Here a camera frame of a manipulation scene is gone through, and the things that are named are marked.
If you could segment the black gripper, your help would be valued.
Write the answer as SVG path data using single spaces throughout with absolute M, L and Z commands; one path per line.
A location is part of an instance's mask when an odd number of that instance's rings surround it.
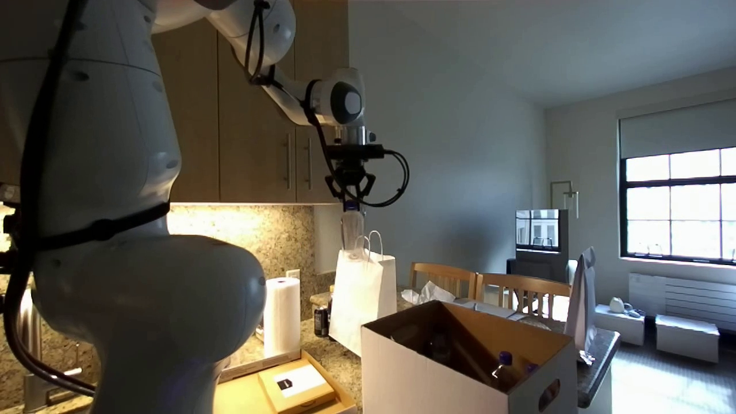
M 329 190 L 340 203 L 365 204 L 375 178 L 365 162 L 382 158 L 387 150 L 368 139 L 365 126 L 344 126 L 343 133 L 325 147 Z

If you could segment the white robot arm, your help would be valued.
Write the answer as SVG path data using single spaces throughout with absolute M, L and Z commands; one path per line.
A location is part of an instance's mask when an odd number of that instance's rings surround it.
M 8 294 L 32 277 L 42 317 L 93 345 L 91 414 L 211 414 L 220 361 L 261 315 L 252 254 L 166 220 L 181 158 L 152 38 L 196 21 L 292 121 L 338 130 L 343 157 L 365 143 L 352 69 L 279 72 L 290 0 L 0 0 L 1 132 L 20 150 Z

